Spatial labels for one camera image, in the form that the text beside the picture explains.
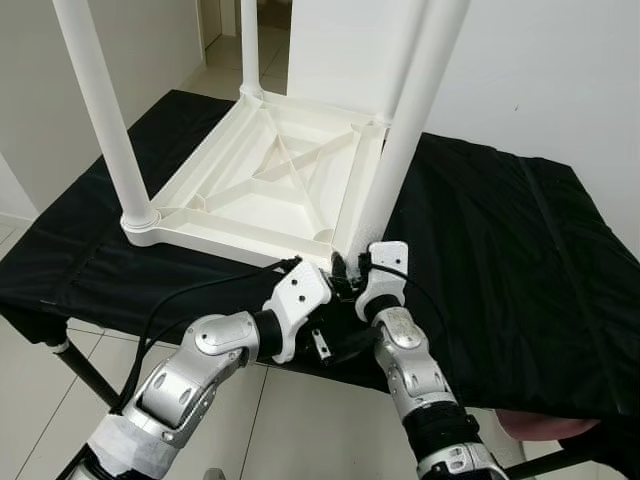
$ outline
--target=black tablecloth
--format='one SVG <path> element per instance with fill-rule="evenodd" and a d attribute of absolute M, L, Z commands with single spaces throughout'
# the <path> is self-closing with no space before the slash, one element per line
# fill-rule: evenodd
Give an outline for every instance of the black tablecloth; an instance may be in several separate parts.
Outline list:
<path fill-rule="evenodd" d="M 150 195 L 230 106 L 173 91 L 136 123 Z M 49 339 L 69 316 L 138 334 L 165 294 L 252 270 L 170 245 L 134 247 L 120 214 L 99 160 L 0 263 L 0 312 L 29 340 Z M 386 238 L 408 242 L 410 275 L 444 312 L 446 328 L 408 287 L 407 305 L 465 405 L 637 424 L 640 265 L 571 168 L 425 134 Z M 259 310 L 277 278 L 179 297 L 153 331 L 187 315 Z M 286 368 L 386 388 L 370 355 Z"/>

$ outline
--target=tiled floor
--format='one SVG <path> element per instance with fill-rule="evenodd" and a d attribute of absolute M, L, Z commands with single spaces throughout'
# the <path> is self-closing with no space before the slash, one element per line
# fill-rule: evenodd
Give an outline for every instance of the tiled floor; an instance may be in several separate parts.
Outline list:
<path fill-rule="evenodd" d="M 259 27 L 260 83 L 275 93 L 286 93 L 289 66 L 289 32 L 273 27 Z M 188 90 L 225 100 L 237 100 L 242 83 L 240 37 L 218 39 L 207 48 L 207 69 Z"/>
<path fill-rule="evenodd" d="M 288 33 L 260 29 L 261 82 L 285 93 Z M 207 51 L 208 68 L 189 88 L 235 100 L 241 82 L 240 41 L 220 37 Z M 0 225 L 0 259 L 24 230 Z M 70 336 L 105 377 L 120 388 L 136 338 L 72 320 Z M 174 351 L 155 347 L 150 369 Z M 106 413 L 106 406 L 41 345 L 29 345 L 0 319 L 0 478 L 55 478 Z M 521 445 L 505 435 L 495 416 L 473 412 L 481 436 L 505 466 L 523 459 Z M 554 443 L 526 444 L 530 458 Z M 387 395 L 329 380 L 255 366 L 220 388 L 214 405 L 181 452 L 168 479 L 199 480 L 221 467 L 229 480 L 415 478 L 414 459 Z M 593 464 L 544 475 L 543 480 L 615 480 Z"/>

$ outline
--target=white tape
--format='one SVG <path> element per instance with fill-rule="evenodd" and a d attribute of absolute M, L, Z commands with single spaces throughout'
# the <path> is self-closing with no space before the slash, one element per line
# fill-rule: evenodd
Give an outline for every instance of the white tape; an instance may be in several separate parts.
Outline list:
<path fill-rule="evenodd" d="M 107 415 L 87 443 L 102 468 L 114 477 L 136 470 L 159 480 L 180 451 L 120 415 Z"/>

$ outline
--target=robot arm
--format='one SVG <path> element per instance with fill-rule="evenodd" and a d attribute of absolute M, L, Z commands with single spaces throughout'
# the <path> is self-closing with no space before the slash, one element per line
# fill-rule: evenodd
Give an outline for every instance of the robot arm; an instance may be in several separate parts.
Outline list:
<path fill-rule="evenodd" d="M 301 262 L 278 283 L 262 312 L 195 321 L 122 415 L 102 420 L 87 442 L 92 454 L 71 479 L 163 478 L 222 382 L 258 358 L 291 360 L 299 328 L 330 299 L 320 270 Z"/>
<path fill-rule="evenodd" d="M 407 246 L 401 242 L 369 247 L 367 286 L 356 301 L 361 320 L 378 326 L 382 338 L 374 353 L 385 372 L 409 444 L 418 461 L 418 478 L 505 479 L 507 476 L 478 436 L 479 426 L 458 405 L 440 366 L 429 353 L 427 336 L 404 308 L 405 281 L 376 270 L 407 273 Z"/>
<path fill-rule="evenodd" d="M 375 243 L 370 263 L 406 274 L 407 246 Z M 418 461 L 420 479 L 506 479 L 480 441 L 478 425 L 460 407 L 424 332 L 404 308 L 404 279 L 375 268 L 358 292 L 356 312 L 379 332 L 374 352 Z M 107 415 L 88 440 L 91 453 L 71 480 L 162 479 L 214 400 L 238 368 L 258 359 L 290 361 L 309 315 L 333 296 L 313 264 L 299 263 L 276 285 L 261 312 L 208 315 L 187 329 L 177 352 L 161 363 L 122 415 Z M 318 330 L 321 359 L 328 346 Z"/>

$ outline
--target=metal table leg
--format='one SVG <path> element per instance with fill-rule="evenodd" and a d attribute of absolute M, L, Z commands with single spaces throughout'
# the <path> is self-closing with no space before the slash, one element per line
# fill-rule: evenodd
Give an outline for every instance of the metal table leg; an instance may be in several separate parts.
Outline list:
<path fill-rule="evenodd" d="M 535 460 L 514 465 L 511 468 L 505 469 L 505 473 L 511 480 L 532 478 L 536 475 L 542 475 L 543 473 L 554 472 L 566 467 L 588 462 L 589 460 L 593 460 L 601 452 L 602 447 L 599 446 L 585 447 L 576 450 L 562 450 L 536 458 Z"/>
<path fill-rule="evenodd" d="M 109 407 L 118 403 L 118 393 L 98 372 L 91 362 L 68 338 L 61 344 L 50 346 L 51 351 L 73 370 Z"/>

